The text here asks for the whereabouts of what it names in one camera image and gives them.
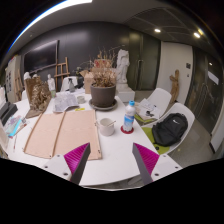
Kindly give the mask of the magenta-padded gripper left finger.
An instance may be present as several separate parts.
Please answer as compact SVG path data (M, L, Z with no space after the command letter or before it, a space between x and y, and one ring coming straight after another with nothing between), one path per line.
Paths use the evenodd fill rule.
M42 166L42 169L78 185L89 155L90 144L85 143L65 155L55 155Z

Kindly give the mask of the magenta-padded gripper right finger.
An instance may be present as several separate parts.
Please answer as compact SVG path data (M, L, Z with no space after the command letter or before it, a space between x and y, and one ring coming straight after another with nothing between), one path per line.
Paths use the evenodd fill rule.
M135 157L144 185L182 169L182 167L167 154L159 155L137 143L133 144L132 153Z

